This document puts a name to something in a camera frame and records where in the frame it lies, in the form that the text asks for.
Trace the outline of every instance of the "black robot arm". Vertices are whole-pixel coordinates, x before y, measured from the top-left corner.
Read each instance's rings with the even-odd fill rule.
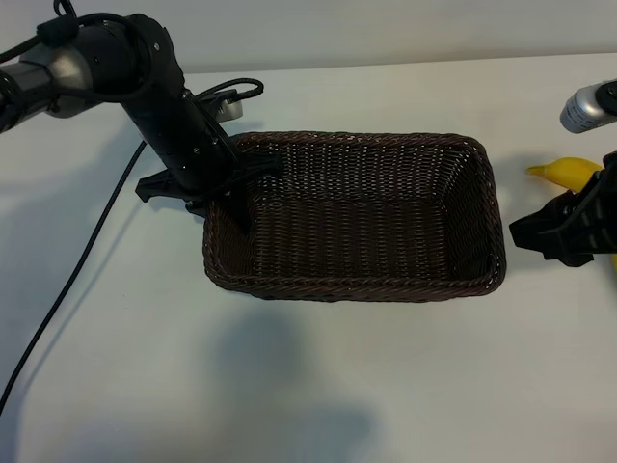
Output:
[[[220,86],[194,96],[169,33],[142,14],[65,14],[39,26],[26,47],[17,48],[17,63],[0,67],[0,132],[40,112],[69,118],[118,102],[167,167],[140,180],[136,191],[144,202],[178,198],[205,216],[208,202],[217,200],[249,229],[246,185],[279,175],[281,160],[240,152],[219,122],[240,117],[241,100],[259,95],[260,82],[229,82],[255,86],[242,94]],[[4,54],[0,63],[11,57]]]

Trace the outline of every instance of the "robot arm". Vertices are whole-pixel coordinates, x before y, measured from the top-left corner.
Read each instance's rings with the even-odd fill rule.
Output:
[[[41,112],[70,118],[100,102],[118,102],[167,167],[140,180],[136,191],[144,202],[178,198],[204,216],[207,203],[218,200],[248,230],[246,184],[279,175],[281,160],[240,152],[219,122],[240,117],[241,100],[259,95],[260,82],[229,82],[255,85],[243,94],[215,88],[194,96],[167,30],[142,14],[65,14],[22,45],[28,49],[19,61],[0,67],[0,132]]]
[[[561,123],[582,133],[617,121],[617,81],[577,91],[561,113]],[[617,152],[604,157],[583,190],[558,196],[540,211],[510,225],[514,243],[580,267],[594,254],[617,253]]]

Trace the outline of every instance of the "black cable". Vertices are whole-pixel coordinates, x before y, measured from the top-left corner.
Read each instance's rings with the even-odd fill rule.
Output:
[[[19,55],[21,55],[22,53],[25,53],[29,49],[38,45],[39,43],[40,43],[40,37],[34,36],[28,39],[27,41],[25,41],[24,43],[20,43],[18,46],[14,46],[9,51],[0,53],[0,65],[2,65],[3,63],[6,63],[9,60],[12,60],[13,58],[18,57]]]
[[[65,299],[65,296],[70,290],[70,287],[73,285],[73,283],[77,279],[77,276],[79,275],[79,272],[81,271],[81,268],[84,266],[84,263],[86,262],[86,259],[88,258],[88,254],[90,253],[90,251],[92,250],[94,246],[94,242],[98,238],[98,234],[103,228],[103,224],[105,223],[105,220],[107,219],[107,216],[109,215],[109,211],[112,209],[112,206],[116,202],[116,198],[118,197],[118,194],[122,190],[122,187],[124,186],[124,183],[126,182],[126,179],[128,178],[128,175],[133,170],[133,167],[135,166],[137,159],[139,159],[139,156],[142,154],[142,152],[146,148],[146,145],[147,145],[146,142],[142,142],[140,146],[137,148],[137,150],[135,151],[135,153],[133,154],[133,157],[131,157],[131,160],[128,161],[128,165],[126,166],[126,169],[124,169],[124,173],[122,174],[122,177],[120,178],[118,184],[116,185],[116,188],[114,189],[114,192],[112,193],[112,196],[107,202],[107,205],[105,206],[105,209],[103,210],[103,213],[98,219],[98,222],[96,223],[96,227],[94,227],[93,234],[90,236],[90,239],[88,240],[86,249],[84,249],[84,252],[82,253],[81,258],[79,258],[79,261],[77,262],[77,265],[75,265],[73,272],[70,274],[70,277],[68,277],[68,281],[65,284],[65,287],[62,288],[62,291],[60,292],[60,295],[56,299],[56,302],[54,302],[54,305],[51,306],[51,309],[47,313],[47,316],[40,324],[39,329],[37,330],[35,335],[32,337],[32,340],[30,340],[30,343],[28,344],[28,347],[26,347],[26,350],[21,356],[21,359],[19,359],[19,362],[17,363],[17,366],[15,367],[13,374],[11,375],[11,378],[9,379],[9,383],[7,384],[7,387],[5,388],[4,393],[2,393],[2,398],[0,398],[0,415],[2,415],[2,412],[4,411],[4,407],[7,404],[7,401],[9,400],[9,394],[11,393],[11,390],[13,389],[13,386],[15,382],[17,381],[17,376],[19,376],[19,373],[23,369],[24,365],[26,365],[28,357],[34,350],[35,345],[37,344],[37,341],[40,338],[40,335],[42,335],[42,332],[45,330],[45,328],[51,321],[51,318],[54,316],[56,311],[58,311],[58,308],[62,304],[62,301]]]
[[[205,92],[201,92],[199,95],[196,96],[196,99],[200,100],[203,99],[205,96],[212,95],[220,92],[221,90],[228,89],[229,87],[234,87],[236,85],[242,84],[255,85],[255,88],[231,97],[231,101],[241,101],[243,99],[253,98],[254,96],[259,96],[263,94],[263,83],[261,81],[257,79],[252,79],[250,77],[241,77],[239,79],[231,79],[227,82],[223,82],[222,84],[215,85],[211,89],[208,89]]]
[[[77,17],[77,13],[70,3],[70,0],[54,0],[54,12],[56,12],[58,16],[62,16],[62,12],[60,11],[61,5],[65,10],[65,14],[70,14],[73,17]]]

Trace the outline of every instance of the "silver cylinder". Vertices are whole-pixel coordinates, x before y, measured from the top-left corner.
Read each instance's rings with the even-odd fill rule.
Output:
[[[606,113],[596,100],[596,91],[605,83],[582,88],[566,102],[559,120],[567,130],[582,133],[617,121],[617,117]]]

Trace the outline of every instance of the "wicker basket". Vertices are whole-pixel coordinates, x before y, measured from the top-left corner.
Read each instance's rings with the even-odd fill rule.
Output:
[[[244,236],[212,203],[205,271],[263,299],[442,301],[505,276],[493,171],[459,135],[246,133],[242,151],[282,155],[282,179],[249,188]]]

